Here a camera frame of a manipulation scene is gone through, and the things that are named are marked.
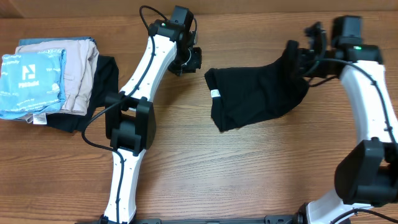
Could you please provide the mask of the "black t-shirt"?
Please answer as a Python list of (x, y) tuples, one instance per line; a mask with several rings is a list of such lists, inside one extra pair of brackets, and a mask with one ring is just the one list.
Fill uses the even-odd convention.
[(219, 131), (280, 118), (298, 106), (308, 92), (303, 78), (283, 57), (262, 67), (211, 68), (205, 81), (212, 98), (211, 118)]

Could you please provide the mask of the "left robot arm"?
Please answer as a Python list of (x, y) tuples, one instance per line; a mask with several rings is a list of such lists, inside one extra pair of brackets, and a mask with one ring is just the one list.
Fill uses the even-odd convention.
[(155, 93), (166, 72), (181, 76), (201, 67), (201, 48), (195, 45), (197, 21), (188, 8), (175, 6), (169, 19), (158, 19), (146, 29), (146, 51), (135, 72), (119, 93), (105, 99), (113, 176), (100, 223), (133, 223), (140, 167), (156, 132)]

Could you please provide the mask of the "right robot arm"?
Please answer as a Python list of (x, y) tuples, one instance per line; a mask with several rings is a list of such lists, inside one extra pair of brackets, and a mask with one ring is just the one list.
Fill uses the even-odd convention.
[(338, 164), (334, 187), (293, 215), (266, 223), (349, 223), (360, 212), (397, 202), (397, 117), (386, 87), (381, 50), (363, 42), (362, 18), (340, 16), (328, 37), (320, 22), (305, 29), (309, 48), (297, 58), (298, 76), (326, 83), (339, 79), (356, 127), (356, 147)]

